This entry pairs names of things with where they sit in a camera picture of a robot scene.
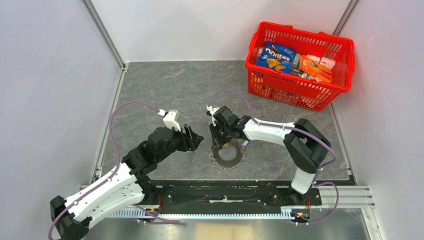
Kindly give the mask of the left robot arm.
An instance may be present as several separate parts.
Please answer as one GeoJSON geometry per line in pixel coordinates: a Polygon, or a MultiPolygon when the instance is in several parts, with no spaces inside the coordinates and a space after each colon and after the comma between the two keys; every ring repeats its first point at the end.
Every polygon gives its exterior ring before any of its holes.
{"type": "Polygon", "coordinates": [[[118,210],[157,198],[156,186],[148,174],[174,152],[195,151],[204,137],[185,124],[184,130],[158,127],[147,140],[130,150],[118,165],[83,190],[50,201],[52,226],[62,240],[81,240],[91,228],[118,210]]]}

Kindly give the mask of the blue-headed key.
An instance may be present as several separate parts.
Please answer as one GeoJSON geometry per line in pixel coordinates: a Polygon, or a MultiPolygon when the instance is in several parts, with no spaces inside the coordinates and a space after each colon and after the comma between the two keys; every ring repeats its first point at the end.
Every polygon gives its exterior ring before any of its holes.
{"type": "Polygon", "coordinates": [[[250,141],[249,141],[249,140],[244,140],[244,141],[241,143],[241,145],[242,145],[243,147],[247,147],[247,146],[249,145],[249,143],[250,143],[250,141]]]}

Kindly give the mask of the round keyring disc with keys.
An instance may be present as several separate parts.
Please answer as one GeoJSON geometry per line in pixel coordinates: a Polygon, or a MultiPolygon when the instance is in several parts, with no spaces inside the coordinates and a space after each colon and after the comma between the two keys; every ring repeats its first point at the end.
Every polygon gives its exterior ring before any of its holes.
{"type": "Polygon", "coordinates": [[[231,140],[222,146],[209,146],[209,158],[222,169],[234,169],[245,160],[246,149],[240,140],[231,140]]]}

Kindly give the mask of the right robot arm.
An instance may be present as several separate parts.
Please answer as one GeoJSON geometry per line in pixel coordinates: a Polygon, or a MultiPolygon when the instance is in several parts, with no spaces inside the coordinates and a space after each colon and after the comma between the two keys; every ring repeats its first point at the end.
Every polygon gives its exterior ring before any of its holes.
{"type": "Polygon", "coordinates": [[[308,191],[327,154],[334,154],[330,142],[305,118],[290,123],[264,121],[247,115],[239,118],[227,106],[207,106],[206,112],[211,116],[209,129],[216,147],[235,140],[243,147],[251,141],[263,141],[287,149],[296,165],[288,197],[296,205],[309,198],[308,191]]]}

